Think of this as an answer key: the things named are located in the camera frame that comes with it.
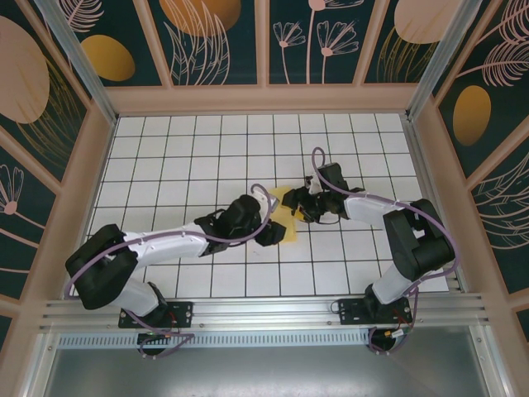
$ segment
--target grid tile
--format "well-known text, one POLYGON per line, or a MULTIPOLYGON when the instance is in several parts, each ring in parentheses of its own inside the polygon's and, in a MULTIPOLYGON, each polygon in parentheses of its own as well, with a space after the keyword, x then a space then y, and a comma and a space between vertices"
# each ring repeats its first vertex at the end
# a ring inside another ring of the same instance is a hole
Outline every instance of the grid tile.
MULTIPOLYGON (((108 223, 138 232, 180 227, 227 208, 254 183, 297 188, 312 173, 314 146, 341 165, 351 188, 419 199, 399 123, 386 114, 122 118, 90 233, 108 223)), ((296 221, 296 229, 296 242, 251 241, 214 256, 172 258, 133 277, 155 282, 169 298, 361 294, 393 263, 385 232, 368 224, 296 221)), ((447 290, 446 280, 421 287, 433 290, 447 290)))

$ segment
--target purple cable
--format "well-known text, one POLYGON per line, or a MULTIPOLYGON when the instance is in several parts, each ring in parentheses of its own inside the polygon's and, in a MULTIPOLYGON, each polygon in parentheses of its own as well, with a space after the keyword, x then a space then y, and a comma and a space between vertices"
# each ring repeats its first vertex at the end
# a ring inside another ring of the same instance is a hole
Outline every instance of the purple cable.
MULTIPOLYGON (((121 250, 122 248, 125 248, 127 246, 132 246, 134 244, 141 244, 143 242, 149 242, 150 240, 156 240, 158 238, 176 237, 176 236, 202 237, 202 238, 206 238, 208 240, 211 240, 213 242, 223 242, 223 243, 228 243, 228 244, 247 242, 247 241, 251 240, 252 238, 254 238, 255 236, 257 236, 259 233, 261 233, 263 231, 263 229, 268 224, 268 221, 270 220, 270 216, 272 215, 272 199, 270 197, 270 194, 268 193, 268 190, 266 190, 261 184, 253 184, 251 186, 251 188, 250 188, 252 193, 254 192, 254 188, 256 188, 256 187, 259 188, 264 193, 264 195, 266 196, 266 201, 267 201, 267 204, 268 204, 268 208, 266 210, 266 215, 264 216, 263 222, 260 224, 260 226, 253 233, 249 234, 248 236, 240 237, 240 238, 230 238, 230 239, 228 239, 228 238, 220 238, 220 237, 208 236, 207 234, 200 233, 200 232, 178 230, 178 231, 172 231, 172 232, 160 232, 160 233, 156 233, 156 234, 151 234, 150 236, 147 236, 147 237, 139 237, 139 238, 135 238, 134 240, 130 240, 128 242, 122 242, 122 243, 117 244, 115 246, 111 246, 110 248, 106 249, 105 251, 99 253, 94 258, 92 258, 90 261, 88 261, 83 267, 81 267, 81 269, 79 269, 79 271, 72 276, 72 278, 69 280, 69 282, 64 287, 64 296, 65 296, 65 298, 66 299, 75 299, 75 297, 70 295, 69 292, 72 289, 72 286, 74 285, 75 281, 77 281, 79 279, 79 277, 84 274, 85 271, 87 271, 90 267, 95 265, 103 257, 112 254, 114 251, 121 250)), ((160 329, 160 328, 151 327, 150 325, 148 325, 145 322, 141 321, 133 312, 131 312, 129 310, 125 310, 125 311, 126 311, 126 313, 129 316, 131 316, 132 319, 134 319, 136 322, 138 322, 138 324, 140 324, 143 328, 147 328, 147 329, 151 330, 152 332, 158 333, 159 335, 170 335, 172 337, 184 337, 184 340, 181 343, 179 343, 177 346, 172 347, 171 349, 169 349, 167 351, 164 351, 164 352, 160 353, 159 355, 157 355, 160 358, 164 357, 164 356, 168 356, 169 354, 176 352, 184 343, 188 342, 190 339, 192 339, 194 337, 193 333, 177 333, 177 332, 171 332, 171 331, 164 331, 163 329, 160 329)), ((143 346, 148 341, 149 340, 146 340, 140 345, 140 352, 141 352, 141 354, 143 355, 144 358, 150 357, 150 358, 152 358, 154 360, 157 356, 147 356, 143 352, 143 346)))
MULTIPOLYGON (((415 295, 415 304, 413 306, 413 318, 412 318, 412 324, 410 325, 410 328, 413 329, 413 326, 415 325, 415 317, 417 316, 417 301, 418 301, 418 298, 419 298, 419 284, 421 282, 423 282, 424 280, 429 280, 429 279, 435 279, 436 277, 441 277, 443 275, 448 275, 449 273, 451 273, 452 271, 454 271, 455 269, 457 269, 457 266, 460 264, 460 252, 459 252, 459 249, 457 247, 457 244, 455 243, 455 240, 454 238, 448 233, 448 231, 445 229, 445 227, 440 223, 438 222, 437 220, 435 220, 433 217, 431 217, 430 215, 428 215, 427 213, 425 213, 424 211, 421 211, 420 209, 418 208, 415 208, 415 207, 412 207, 411 205, 409 204, 406 204, 406 203, 401 203, 399 201, 396 201, 396 200, 390 200, 389 198, 385 198, 385 197, 381 197, 381 196, 378 196, 376 194, 362 194, 362 193, 353 193, 353 192, 348 192, 347 190, 344 190, 344 189, 340 189, 338 188, 337 186, 329 183, 325 178, 323 178, 323 175, 322 173, 320 173, 320 171, 318 170, 318 167, 316 165, 316 154, 320 152, 322 154, 322 157, 323 157, 323 160, 322 160, 322 165, 325 164, 325 151, 323 151, 323 149, 321 147, 315 147, 314 150, 312 151, 312 167, 314 168, 314 171, 316 171, 316 175, 317 177, 320 179, 320 181, 323 181, 325 182, 325 184, 331 188, 332 190, 335 190, 336 192, 338 193, 341 193, 341 194, 345 194, 347 196, 351 196, 351 197, 358 197, 358 198, 366 198, 366 199, 373 199, 373 200, 376 200, 376 201, 380 201, 381 203, 387 203, 387 204, 393 204, 395 205, 396 207, 400 207, 400 208, 405 208, 405 209, 409 209, 410 211, 413 211, 414 213, 422 216, 423 218, 425 218, 428 222, 430 222, 432 225, 434 225, 435 227, 437 227, 437 229, 439 229, 439 231, 441 233, 443 233, 443 235, 446 237, 446 240, 448 240, 448 242, 450 243, 450 245, 452 246, 452 249, 454 250, 454 264, 449 268, 449 269, 446 269, 446 270, 443 270, 441 273, 437 273, 437 274, 434 274, 434 275, 425 275, 421 278, 419 278, 418 280, 416 280, 412 285, 410 285, 410 287, 408 289, 406 289, 406 291, 404 291, 404 294, 403 295, 407 295, 407 296, 412 296, 412 295, 415 295)), ((373 334, 374 332, 376 331, 376 327, 374 328, 371 328, 369 330, 369 336, 368 336, 368 347, 369 349, 372 351, 372 352, 375 352, 377 354, 379 354, 380 352, 385 352, 386 355, 389 355, 389 352, 386 352, 378 347, 376 347, 372 342, 371 342, 371 339, 373 337, 373 334)), ((397 352, 398 350, 400 350, 400 348, 404 345, 404 343, 407 341, 407 335, 404 335, 403 337, 403 340, 398 344, 397 347, 395 347, 392 352, 397 352)))

